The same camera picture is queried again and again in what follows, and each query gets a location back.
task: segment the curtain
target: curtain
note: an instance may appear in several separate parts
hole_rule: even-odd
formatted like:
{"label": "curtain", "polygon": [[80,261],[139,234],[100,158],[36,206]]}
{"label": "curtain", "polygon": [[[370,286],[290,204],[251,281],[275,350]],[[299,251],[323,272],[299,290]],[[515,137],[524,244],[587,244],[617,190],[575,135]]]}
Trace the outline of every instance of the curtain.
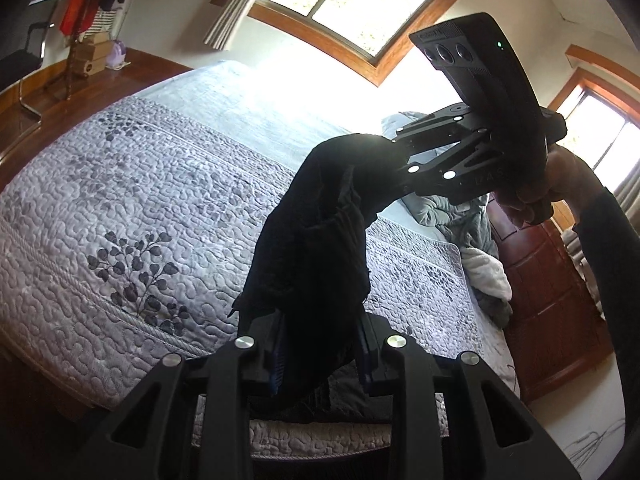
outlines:
{"label": "curtain", "polygon": [[[633,228],[640,233],[640,160],[628,177],[616,189],[614,195]],[[562,241],[567,248],[569,256],[574,261],[575,268],[587,283],[587,288],[593,296],[598,309],[602,312],[600,294],[598,293],[595,277],[587,260],[584,258],[578,235],[569,228],[562,233]]]}
{"label": "curtain", "polygon": [[204,37],[204,44],[213,50],[228,50],[240,22],[249,13],[255,0],[228,0],[222,12]]}

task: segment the metal screw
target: metal screw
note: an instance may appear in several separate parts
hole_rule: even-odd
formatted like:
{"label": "metal screw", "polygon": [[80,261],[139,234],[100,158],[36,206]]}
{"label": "metal screw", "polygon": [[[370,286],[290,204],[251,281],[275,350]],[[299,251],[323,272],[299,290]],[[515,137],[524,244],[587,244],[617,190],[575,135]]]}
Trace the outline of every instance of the metal screw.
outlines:
{"label": "metal screw", "polygon": [[169,368],[173,368],[182,362],[182,356],[180,354],[167,354],[162,358],[162,364]]}
{"label": "metal screw", "polygon": [[234,344],[236,345],[237,348],[246,350],[247,348],[251,348],[253,345],[255,345],[255,341],[254,341],[254,338],[251,337],[250,335],[243,335],[243,336],[240,336],[238,339],[236,339]]}
{"label": "metal screw", "polygon": [[475,352],[463,352],[460,360],[469,366],[476,366],[480,362],[480,356]]}
{"label": "metal screw", "polygon": [[401,335],[391,335],[386,338],[386,344],[393,348],[402,348],[406,345],[406,339]]}

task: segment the black sleeve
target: black sleeve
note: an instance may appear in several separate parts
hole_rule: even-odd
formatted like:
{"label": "black sleeve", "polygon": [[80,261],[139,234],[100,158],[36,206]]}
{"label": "black sleeve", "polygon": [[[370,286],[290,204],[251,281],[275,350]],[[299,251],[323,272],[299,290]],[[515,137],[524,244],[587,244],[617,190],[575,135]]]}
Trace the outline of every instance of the black sleeve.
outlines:
{"label": "black sleeve", "polygon": [[596,277],[625,399],[625,439],[640,416],[640,238],[604,191],[574,228]]}

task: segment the hand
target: hand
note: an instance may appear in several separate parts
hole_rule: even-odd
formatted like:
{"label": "hand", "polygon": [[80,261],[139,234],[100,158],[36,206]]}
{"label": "hand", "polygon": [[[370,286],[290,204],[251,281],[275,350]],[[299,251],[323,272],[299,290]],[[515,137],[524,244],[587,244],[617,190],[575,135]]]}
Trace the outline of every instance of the hand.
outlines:
{"label": "hand", "polygon": [[568,149],[552,144],[548,149],[544,177],[517,190],[498,190],[495,199],[517,227],[533,221],[533,209],[528,205],[540,199],[550,202],[565,200],[580,221],[580,213],[604,190],[591,168]]}

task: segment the wooden floor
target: wooden floor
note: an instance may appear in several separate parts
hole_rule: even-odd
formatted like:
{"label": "wooden floor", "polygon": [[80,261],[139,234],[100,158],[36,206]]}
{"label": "wooden floor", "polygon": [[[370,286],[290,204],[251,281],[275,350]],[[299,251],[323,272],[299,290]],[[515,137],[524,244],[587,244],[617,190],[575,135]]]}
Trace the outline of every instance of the wooden floor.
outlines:
{"label": "wooden floor", "polygon": [[[44,147],[92,114],[119,99],[189,70],[159,57],[129,50],[131,65],[76,80],[69,101],[60,101],[60,85],[35,91],[25,102],[43,113],[42,126],[0,160],[0,191]],[[19,105],[0,114],[0,153],[33,124]],[[0,478],[53,480],[83,439],[81,415],[46,378],[11,354],[0,341]]]}

